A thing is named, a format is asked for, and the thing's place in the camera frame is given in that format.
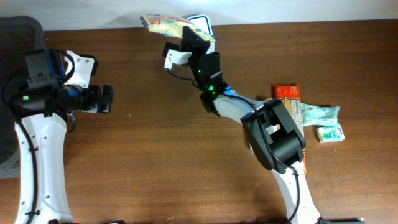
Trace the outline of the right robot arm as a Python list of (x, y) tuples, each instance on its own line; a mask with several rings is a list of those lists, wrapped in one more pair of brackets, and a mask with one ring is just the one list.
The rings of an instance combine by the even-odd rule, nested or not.
[(256, 159), (277, 181), (288, 223), (324, 223), (305, 179), (304, 136), (283, 102), (251, 100), (237, 94), (223, 80), (219, 53), (209, 53), (209, 48), (210, 41), (183, 27), (181, 50), (190, 53), (186, 65), (193, 72), (193, 85), (202, 92), (203, 106), (243, 126)]

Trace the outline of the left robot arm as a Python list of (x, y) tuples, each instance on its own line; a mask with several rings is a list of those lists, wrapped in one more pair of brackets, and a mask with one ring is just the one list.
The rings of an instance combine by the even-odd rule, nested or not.
[(63, 150), (67, 122), (77, 111), (108, 114), (109, 85), (92, 85), (98, 60), (72, 51), (26, 53), (26, 87), (6, 102), (15, 119), (21, 166), (16, 223), (72, 223), (65, 187)]

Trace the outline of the orange spaghetti packet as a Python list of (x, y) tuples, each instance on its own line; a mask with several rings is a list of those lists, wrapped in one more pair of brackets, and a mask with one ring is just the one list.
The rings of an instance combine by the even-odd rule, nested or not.
[(282, 101), (304, 136), (300, 85), (273, 85), (275, 98)]

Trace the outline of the cream snack bag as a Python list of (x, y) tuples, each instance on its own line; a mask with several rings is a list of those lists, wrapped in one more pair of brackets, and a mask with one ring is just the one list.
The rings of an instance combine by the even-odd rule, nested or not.
[(182, 39), (183, 26), (190, 25), (186, 18), (164, 14), (144, 14), (140, 17), (140, 20), (149, 32), (180, 39)]

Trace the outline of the teal wet wipes pack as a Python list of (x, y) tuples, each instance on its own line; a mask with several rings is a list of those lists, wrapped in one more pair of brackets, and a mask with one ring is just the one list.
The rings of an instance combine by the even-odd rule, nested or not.
[(340, 107), (321, 107), (301, 103), (303, 126), (337, 126)]

